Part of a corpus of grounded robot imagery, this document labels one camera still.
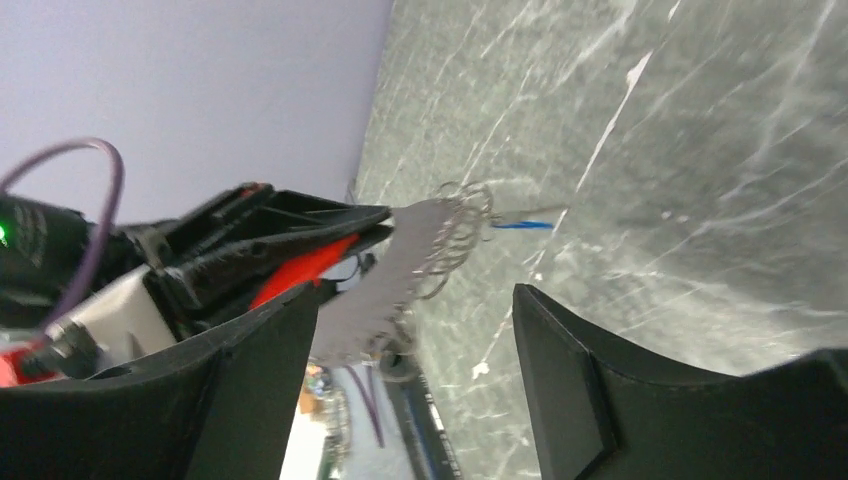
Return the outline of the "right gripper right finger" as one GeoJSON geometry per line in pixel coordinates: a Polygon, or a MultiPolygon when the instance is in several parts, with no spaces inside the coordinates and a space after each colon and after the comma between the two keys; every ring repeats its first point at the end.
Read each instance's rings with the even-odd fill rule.
{"type": "Polygon", "coordinates": [[[513,290],[545,479],[843,479],[847,353],[741,377],[654,353],[538,288],[513,290]]]}

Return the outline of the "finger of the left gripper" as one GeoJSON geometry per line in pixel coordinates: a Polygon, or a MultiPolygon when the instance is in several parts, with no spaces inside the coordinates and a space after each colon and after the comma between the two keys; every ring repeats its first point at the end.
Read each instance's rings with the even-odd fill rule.
{"type": "Polygon", "coordinates": [[[392,232],[389,225],[329,225],[228,242],[166,267],[160,279],[180,307],[199,311],[235,295],[288,260],[354,235],[369,247],[392,232]]]}
{"type": "MultiPolygon", "coordinates": [[[[228,242],[329,225],[388,225],[390,217],[385,206],[350,205],[291,190],[257,191],[212,214],[209,232],[198,238],[178,263],[228,242]]],[[[366,248],[358,239],[352,248],[366,248]]]]}

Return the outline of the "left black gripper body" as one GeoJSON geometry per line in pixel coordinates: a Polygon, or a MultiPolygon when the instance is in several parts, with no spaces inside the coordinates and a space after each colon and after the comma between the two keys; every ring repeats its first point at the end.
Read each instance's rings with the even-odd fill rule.
{"type": "Polygon", "coordinates": [[[279,266],[277,197],[270,184],[244,183],[179,218],[125,226],[152,270],[143,285],[177,341],[237,316],[279,266]]]}

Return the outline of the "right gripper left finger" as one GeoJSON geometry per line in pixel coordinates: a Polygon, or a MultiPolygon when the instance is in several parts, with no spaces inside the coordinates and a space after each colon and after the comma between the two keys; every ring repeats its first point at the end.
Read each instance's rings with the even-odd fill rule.
{"type": "Polygon", "coordinates": [[[1,392],[5,479],[276,479],[323,287],[85,379],[1,392]]]}

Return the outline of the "blue tagged key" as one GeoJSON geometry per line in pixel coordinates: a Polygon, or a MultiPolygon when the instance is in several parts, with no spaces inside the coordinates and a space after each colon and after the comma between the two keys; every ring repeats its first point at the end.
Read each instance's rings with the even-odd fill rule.
{"type": "Polygon", "coordinates": [[[567,213],[568,210],[569,208],[566,205],[554,205],[494,213],[489,218],[489,225],[495,229],[553,230],[555,227],[553,222],[537,220],[537,217],[553,213],[567,213]]]}

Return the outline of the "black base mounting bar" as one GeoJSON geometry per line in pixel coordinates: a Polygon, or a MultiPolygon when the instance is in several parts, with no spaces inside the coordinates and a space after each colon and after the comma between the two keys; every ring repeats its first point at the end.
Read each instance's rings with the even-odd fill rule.
{"type": "Polygon", "coordinates": [[[394,409],[414,478],[461,480],[463,474],[415,357],[384,355],[377,371],[394,409]]]}

